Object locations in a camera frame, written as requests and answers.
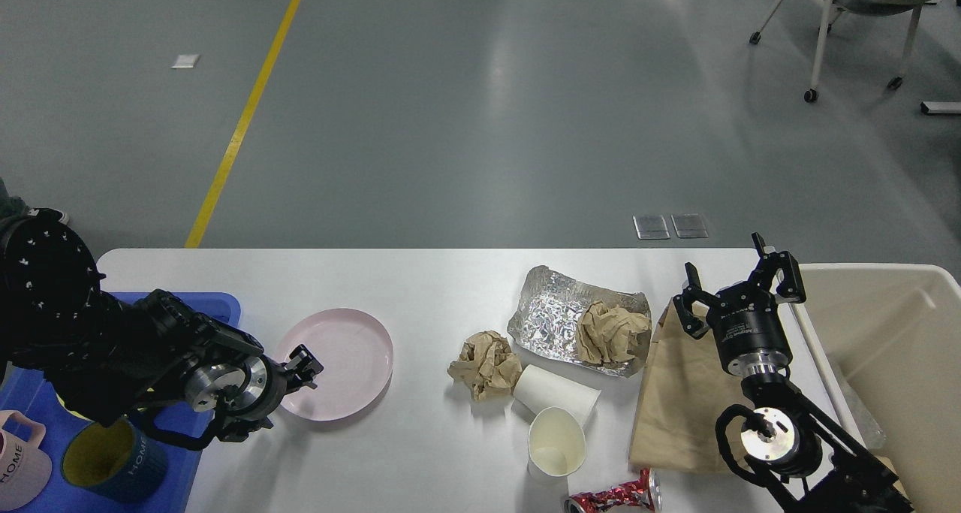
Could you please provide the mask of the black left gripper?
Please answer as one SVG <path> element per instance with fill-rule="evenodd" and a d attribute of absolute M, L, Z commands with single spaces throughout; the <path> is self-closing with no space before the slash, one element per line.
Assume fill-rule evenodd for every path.
<path fill-rule="evenodd" d="M 271 414 L 288 391 L 315 390 L 324 369 L 303 344 L 284 363 L 258 355 L 236 365 L 200 364 L 186 379 L 183 400 L 196 412 L 214 411 L 219 441 L 244 442 L 254 432 L 274 428 Z"/>

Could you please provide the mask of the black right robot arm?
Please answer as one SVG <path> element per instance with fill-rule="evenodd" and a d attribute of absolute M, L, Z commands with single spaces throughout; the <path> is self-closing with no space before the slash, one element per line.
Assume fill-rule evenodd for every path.
<path fill-rule="evenodd" d="M 759 233 L 752 242 L 758 263 L 745 280 L 710 293 L 687 263 L 687 283 L 672 299 L 682 330 L 693 339 L 712 335 L 722 369 L 751 401 L 717 417 L 718 454 L 785 512 L 913 511 L 898 475 L 791 381 L 779 305 L 806 301 L 800 265 Z"/>

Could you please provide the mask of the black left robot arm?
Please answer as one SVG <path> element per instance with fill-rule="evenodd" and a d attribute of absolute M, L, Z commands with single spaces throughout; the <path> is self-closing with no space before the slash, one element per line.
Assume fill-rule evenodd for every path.
<path fill-rule="evenodd" d="M 304 345 L 285 362 L 252 335 L 169 291 L 133 303 L 101 288 L 76 232 L 38 216 L 2 222 L 2 362 L 40 370 L 69 410 L 201 451 L 272 427 L 322 363 Z"/>

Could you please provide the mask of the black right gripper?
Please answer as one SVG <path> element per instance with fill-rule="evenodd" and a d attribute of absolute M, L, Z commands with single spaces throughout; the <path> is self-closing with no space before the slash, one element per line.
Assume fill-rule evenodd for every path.
<path fill-rule="evenodd" d="M 758 263 L 748 276 L 749 286 L 707 293 L 699 270 L 687 262 L 686 284 L 672 299 L 682 330 L 692 339 L 701 339 L 711 328 L 723 370 L 739 379 L 788 369 L 792 352 L 778 305 L 807 301 L 795 256 L 767 245 L 758 232 L 752 233 L 752 242 Z M 696 303 L 708 310 L 703 318 L 694 313 Z"/>

